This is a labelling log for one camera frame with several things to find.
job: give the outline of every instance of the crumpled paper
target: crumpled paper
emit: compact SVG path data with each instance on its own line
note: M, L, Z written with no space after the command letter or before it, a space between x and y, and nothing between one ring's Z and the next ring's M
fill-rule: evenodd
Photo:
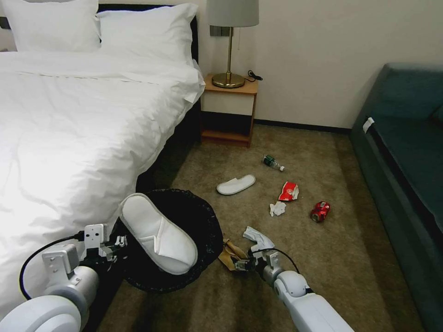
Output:
M275 204L269 204L269 214L271 217L279 216L280 214L285 213L286 204L283 202L276 202Z
M260 233L256 229L247 226L245 232L243 233L243 237L251 241L257 242L257 244L251 247L251 251L257 251L260 249L268 249L275 247L274 243L264 234Z

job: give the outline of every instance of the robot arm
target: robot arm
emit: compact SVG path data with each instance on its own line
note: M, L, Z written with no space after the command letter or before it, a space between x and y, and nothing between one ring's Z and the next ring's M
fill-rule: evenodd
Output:
M300 332L353 332L353 329L320 295L308 286L305 277L295 271L284 271L279 253L254 254L257 271L288 308Z
M12 310L0 322L0 332L81 331L96 297L97 272L108 270L117 259L116 253L126 246L125 237L117 237L116 243L106 243L106 239L105 225L85 227L86 256L81 262L73 244L44 251L42 259L49 282L43 296Z

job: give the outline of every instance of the carpet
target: carpet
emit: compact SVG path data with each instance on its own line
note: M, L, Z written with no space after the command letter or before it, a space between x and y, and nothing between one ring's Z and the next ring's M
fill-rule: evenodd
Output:
M285 171L268 168L270 154ZM310 287L355 331L423 331L406 282L346 135L254 127L251 148L196 143L174 168L165 158L160 188L190 190L215 210L224 237L244 251L246 226L267 235L297 263ZM253 174L256 183L233 196L216 185ZM286 213L269 215L285 181L299 185ZM327 219L309 218L331 204ZM113 331L296 331L272 289L256 273L232 274L215 261L200 278L174 293L147 294L123 282L98 329Z

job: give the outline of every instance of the white duvet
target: white duvet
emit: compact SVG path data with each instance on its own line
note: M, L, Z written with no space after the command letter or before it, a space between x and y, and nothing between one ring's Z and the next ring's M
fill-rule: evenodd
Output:
M32 252L112 226L203 85L193 67L146 58L0 53L0 319L24 301ZM37 256L25 287L46 282Z

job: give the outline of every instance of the sofa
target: sofa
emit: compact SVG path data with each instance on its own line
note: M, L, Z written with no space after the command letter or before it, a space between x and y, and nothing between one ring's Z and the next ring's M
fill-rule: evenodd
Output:
M441 332L443 66L386 64L350 138L423 326Z

